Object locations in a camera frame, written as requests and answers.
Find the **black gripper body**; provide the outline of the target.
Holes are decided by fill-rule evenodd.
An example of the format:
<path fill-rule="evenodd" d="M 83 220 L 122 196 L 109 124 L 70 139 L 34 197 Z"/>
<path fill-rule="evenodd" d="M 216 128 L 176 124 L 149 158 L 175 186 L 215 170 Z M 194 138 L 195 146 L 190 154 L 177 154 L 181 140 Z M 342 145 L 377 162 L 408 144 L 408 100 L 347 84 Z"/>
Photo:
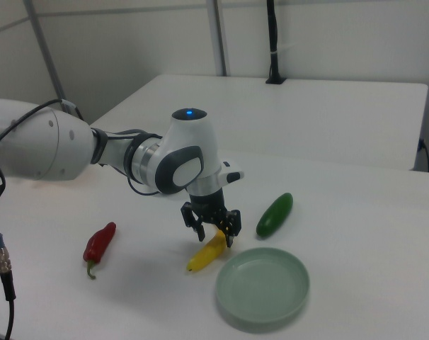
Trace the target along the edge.
<path fill-rule="evenodd" d="M 205 196 L 190 195 L 189 207 L 193 217 L 201 223 L 219 225 L 226 220 L 227 209 L 222 189 Z"/>

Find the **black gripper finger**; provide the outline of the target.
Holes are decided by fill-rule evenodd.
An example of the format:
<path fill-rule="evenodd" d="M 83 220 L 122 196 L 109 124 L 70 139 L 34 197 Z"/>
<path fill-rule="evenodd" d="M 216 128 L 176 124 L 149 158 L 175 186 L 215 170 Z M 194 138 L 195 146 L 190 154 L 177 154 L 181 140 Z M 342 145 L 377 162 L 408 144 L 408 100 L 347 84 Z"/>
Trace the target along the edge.
<path fill-rule="evenodd" d="M 241 231 L 241 213 L 239 210 L 222 210 L 218 218 L 216 226 L 224 234 L 226 246 L 230 248 Z"/>
<path fill-rule="evenodd" d="M 181 214 L 185 226 L 191 228 L 198 235 L 198 240 L 200 242 L 203 241 L 205 239 L 205 229 L 202 226 L 203 219 L 194 212 L 192 204 L 185 202 L 181 208 Z"/>

